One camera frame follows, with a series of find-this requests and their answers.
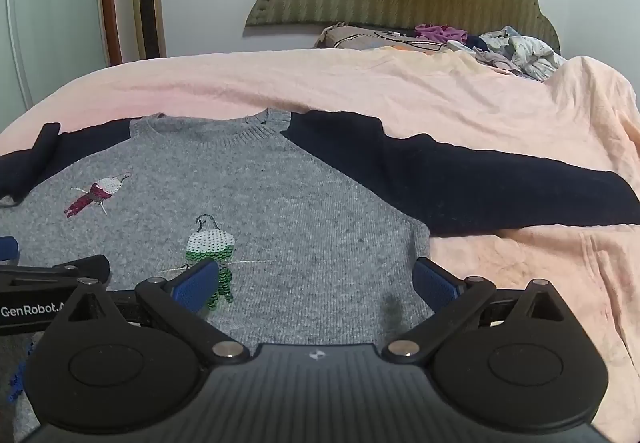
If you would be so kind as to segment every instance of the red bird embroidery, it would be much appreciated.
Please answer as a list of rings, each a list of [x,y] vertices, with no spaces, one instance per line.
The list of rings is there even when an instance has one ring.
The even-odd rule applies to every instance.
[[[104,205],[102,204],[103,201],[116,194],[116,192],[120,190],[120,187],[122,187],[122,182],[129,176],[130,174],[122,174],[116,178],[98,179],[98,181],[91,185],[89,192],[82,190],[81,188],[75,188],[75,190],[84,192],[84,194],[71,203],[69,208],[65,210],[66,217],[69,218],[71,216],[75,216],[79,211],[91,203],[98,203],[98,205],[102,207],[102,211],[106,214],[107,210],[104,209]]]

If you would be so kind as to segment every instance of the pile of clothes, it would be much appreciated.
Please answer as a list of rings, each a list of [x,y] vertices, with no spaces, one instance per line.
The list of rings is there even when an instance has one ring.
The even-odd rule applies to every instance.
[[[426,24],[416,26],[415,31],[418,36],[436,42],[459,41],[476,53],[479,63],[540,82],[548,79],[566,62],[566,59],[558,55],[546,42],[520,35],[511,26],[480,36],[469,35],[464,30],[457,30],[452,26]]]

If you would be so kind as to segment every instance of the purple clothing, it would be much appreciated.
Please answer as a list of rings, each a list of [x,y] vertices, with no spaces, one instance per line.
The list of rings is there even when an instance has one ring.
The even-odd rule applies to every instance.
[[[418,32],[418,35],[421,37],[434,42],[446,43],[448,40],[458,40],[462,44],[466,44],[467,33],[465,30],[457,30],[451,26],[419,24],[415,27],[415,31]]]

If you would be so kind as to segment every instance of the green bird embroidery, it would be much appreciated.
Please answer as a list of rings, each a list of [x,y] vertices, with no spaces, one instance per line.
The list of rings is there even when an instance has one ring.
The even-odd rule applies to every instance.
[[[204,229],[207,218],[211,220],[213,229]],[[209,214],[203,214],[196,219],[198,230],[192,233],[187,242],[187,263],[199,263],[203,259],[213,259],[219,266],[218,290],[207,302],[209,309],[213,311],[218,305],[218,301],[223,296],[227,302],[233,302],[234,296],[231,293],[231,279],[233,274],[226,263],[231,259],[234,251],[236,239],[227,232],[220,230],[215,219]]]

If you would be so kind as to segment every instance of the glass door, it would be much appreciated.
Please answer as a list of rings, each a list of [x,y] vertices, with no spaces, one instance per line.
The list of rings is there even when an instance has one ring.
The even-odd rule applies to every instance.
[[[108,66],[99,0],[10,4],[9,26],[27,100],[36,104],[69,81]]]
[[[15,70],[6,0],[0,0],[0,131],[26,110]]]

